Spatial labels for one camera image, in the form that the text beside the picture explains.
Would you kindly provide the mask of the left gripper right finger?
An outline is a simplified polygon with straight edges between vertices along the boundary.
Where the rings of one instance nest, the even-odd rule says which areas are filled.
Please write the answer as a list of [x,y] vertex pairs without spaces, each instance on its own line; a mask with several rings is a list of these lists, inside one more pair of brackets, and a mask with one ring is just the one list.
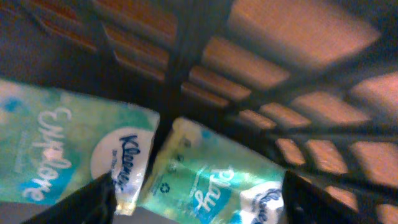
[[284,176],[282,196],[289,224],[376,223],[289,170]]

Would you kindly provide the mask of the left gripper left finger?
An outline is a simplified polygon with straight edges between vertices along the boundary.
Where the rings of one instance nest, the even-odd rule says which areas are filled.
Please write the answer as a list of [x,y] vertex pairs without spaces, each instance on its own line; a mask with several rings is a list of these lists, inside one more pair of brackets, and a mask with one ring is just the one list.
[[23,224],[112,224],[116,192],[111,173],[101,175]]

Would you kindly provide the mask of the teal Kleenex pack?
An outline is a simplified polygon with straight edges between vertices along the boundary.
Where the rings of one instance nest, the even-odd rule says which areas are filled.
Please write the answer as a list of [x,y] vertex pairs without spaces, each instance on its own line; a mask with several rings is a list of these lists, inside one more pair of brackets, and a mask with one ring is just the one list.
[[131,215],[157,112],[55,88],[1,81],[1,200],[53,205],[110,173],[116,213]]
[[264,156],[178,118],[138,205],[179,223],[278,223],[284,174]]

